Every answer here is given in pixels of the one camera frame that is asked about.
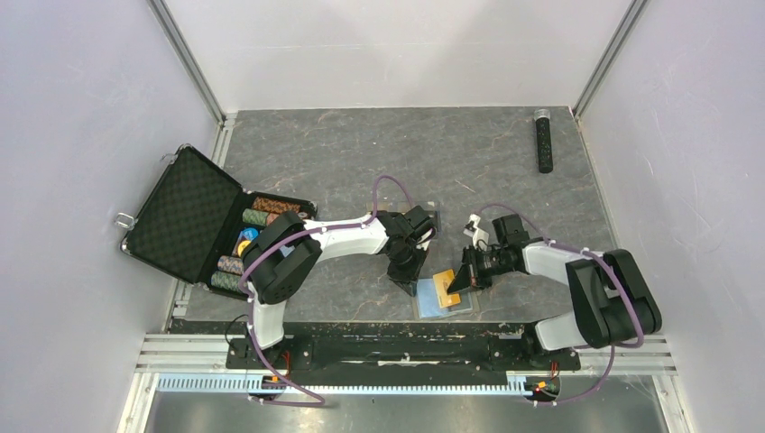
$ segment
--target small white part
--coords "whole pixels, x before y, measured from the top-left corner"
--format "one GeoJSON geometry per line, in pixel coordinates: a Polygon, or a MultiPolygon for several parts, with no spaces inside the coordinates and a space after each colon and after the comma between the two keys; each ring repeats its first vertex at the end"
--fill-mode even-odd
{"type": "Polygon", "coordinates": [[[261,349],[267,349],[284,338],[282,323],[286,306],[286,300],[274,305],[261,304],[258,299],[253,302],[254,332],[261,349]]]}
{"type": "Polygon", "coordinates": [[[322,253],[318,262],[350,254],[377,254],[380,252],[385,243],[388,242],[385,227],[383,227],[383,223],[375,219],[365,230],[360,230],[360,225],[367,219],[369,216],[346,221],[305,221],[306,230],[317,227],[323,228],[322,233],[311,235],[312,238],[319,241],[321,246],[322,253]],[[326,230],[327,226],[339,224],[355,224],[356,227],[326,230]]]}
{"type": "Polygon", "coordinates": [[[537,331],[539,344],[548,351],[587,345],[585,338],[579,333],[574,311],[542,320],[534,329],[537,331]]]}
{"type": "Polygon", "coordinates": [[[481,228],[478,226],[478,224],[481,222],[481,217],[479,217],[476,214],[471,214],[470,217],[467,220],[467,223],[473,223],[473,229],[466,228],[463,230],[463,233],[465,235],[470,236],[473,239],[473,246],[478,249],[485,251],[486,246],[489,244],[489,233],[481,230],[481,228]]]}
{"type": "Polygon", "coordinates": [[[422,240],[423,239],[428,239],[431,236],[431,234],[433,233],[433,230],[436,230],[436,229],[435,228],[431,228],[430,230],[428,230],[428,232],[426,234],[424,234],[419,239],[419,242],[417,243],[417,248],[419,248],[420,250],[427,250],[428,249],[428,246],[430,245],[430,241],[428,240],[428,241],[422,242],[422,240]]]}

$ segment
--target yellow poker chip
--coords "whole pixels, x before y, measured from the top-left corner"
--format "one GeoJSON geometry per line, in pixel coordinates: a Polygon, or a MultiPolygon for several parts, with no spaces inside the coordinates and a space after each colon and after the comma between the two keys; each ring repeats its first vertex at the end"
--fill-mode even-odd
{"type": "Polygon", "coordinates": [[[239,243],[239,245],[236,247],[236,253],[239,255],[239,257],[242,257],[242,253],[244,252],[244,249],[249,244],[250,244],[250,241],[246,239],[239,243]]]}

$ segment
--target metal frame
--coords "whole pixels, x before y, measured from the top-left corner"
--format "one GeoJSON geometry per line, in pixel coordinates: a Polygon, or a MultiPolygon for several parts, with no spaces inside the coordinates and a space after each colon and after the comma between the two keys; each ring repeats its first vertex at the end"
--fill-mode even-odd
{"type": "Polygon", "coordinates": [[[197,61],[191,54],[191,49],[186,43],[186,40],[183,39],[183,34],[181,34],[175,19],[173,19],[170,8],[164,0],[146,1],[154,12],[154,15],[156,15],[157,21],[160,22],[172,48],[175,50],[176,54],[178,54],[180,63],[183,64],[183,68],[189,73],[191,81],[202,96],[202,100],[205,102],[207,110],[209,110],[213,118],[216,119],[216,122],[223,126],[226,121],[226,113],[223,112],[223,108],[218,104],[212,88],[210,88],[210,85],[205,79],[205,75],[202,73],[202,69],[199,68],[197,61]]]}
{"type": "Polygon", "coordinates": [[[624,41],[627,40],[627,37],[630,35],[630,32],[632,31],[632,28],[634,27],[638,18],[640,18],[648,1],[649,0],[631,1],[630,7],[628,7],[627,12],[624,13],[624,17],[622,17],[622,20],[619,22],[619,26],[616,27],[616,32],[613,33],[611,40],[605,47],[605,51],[603,52],[601,58],[598,60],[598,63],[595,66],[590,79],[587,80],[587,84],[585,85],[585,89],[582,91],[582,95],[576,101],[574,108],[571,110],[576,120],[581,117],[581,115],[587,109],[587,106],[589,106],[595,91],[603,82],[605,75],[608,73],[608,70],[613,64],[613,60],[619,54],[619,50],[622,49],[624,41]]]}
{"type": "MultiPolygon", "coordinates": [[[[146,426],[154,394],[164,392],[242,392],[255,387],[260,392],[266,370],[227,370],[228,343],[224,336],[149,334],[143,340],[128,401],[120,419],[119,432],[141,432],[146,426]]],[[[608,363],[610,350],[579,351],[582,369],[562,371],[561,376],[596,377],[608,363]]],[[[496,387],[314,387],[325,394],[483,394],[518,395],[519,383],[540,372],[509,371],[508,386],[496,387]]],[[[659,405],[670,433],[693,433],[677,369],[662,335],[646,336],[640,349],[617,348],[611,376],[649,376],[653,379],[659,405]]]]}
{"type": "Polygon", "coordinates": [[[231,134],[234,131],[234,126],[236,124],[236,115],[237,113],[229,113],[226,115],[226,120],[223,122],[216,137],[215,147],[213,147],[213,153],[210,160],[220,168],[223,168],[223,164],[226,163],[228,145],[231,143],[231,134]]]}

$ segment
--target gray marble floor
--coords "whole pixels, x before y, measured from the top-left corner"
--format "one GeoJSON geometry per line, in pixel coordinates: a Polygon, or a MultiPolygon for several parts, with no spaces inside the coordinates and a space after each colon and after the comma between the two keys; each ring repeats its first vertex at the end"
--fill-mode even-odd
{"type": "MultiPolygon", "coordinates": [[[[459,266],[471,211],[502,202],[548,234],[593,249],[612,247],[594,176],[574,120],[551,109],[555,170],[537,172],[532,107],[379,108],[241,112],[225,169],[249,189],[318,203],[320,220],[359,217],[374,178],[402,180],[415,200],[441,204],[442,233],[423,276],[459,266]]],[[[401,199],[395,185],[381,198],[401,199]]],[[[487,211],[484,229],[502,212],[487,211]]],[[[385,278],[376,256],[329,260],[288,302],[286,320],[413,320],[412,298],[385,278]]],[[[506,274],[477,294],[479,311],[450,320],[525,322],[570,308],[566,287],[506,274]]],[[[188,320],[230,320],[245,302],[194,290],[188,320]]]]}

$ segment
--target stack of poker chips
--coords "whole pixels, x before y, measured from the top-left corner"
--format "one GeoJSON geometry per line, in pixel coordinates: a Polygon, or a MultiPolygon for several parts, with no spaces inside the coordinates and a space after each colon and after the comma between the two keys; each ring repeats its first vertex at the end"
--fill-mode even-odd
{"type": "Polygon", "coordinates": [[[300,212],[300,205],[297,203],[287,203],[284,201],[273,200],[271,198],[258,197],[253,203],[253,209],[262,210],[271,214],[283,214],[288,210],[300,212]]]}
{"type": "Polygon", "coordinates": [[[220,271],[242,275],[244,273],[244,263],[239,257],[224,255],[217,259],[217,268],[220,271]]]}
{"type": "Polygon", "coordinates": [[[215,272],[210,278],[210,285],[219,289],[239,291],[239,275],[226,272],[215,272]]]}
{"type": "Polygon", "coordinates": [[[269,214],[268,212],[263,212],[262,210],[254,210],[254,209],[245,209],[244,212],[242,212],[242,221],[244,221],[246,224],[252,224],[255,226],[267,226],[269,225],[269,218],[271,221],[276,219],[278,217],[277,214],[269,214]]]}

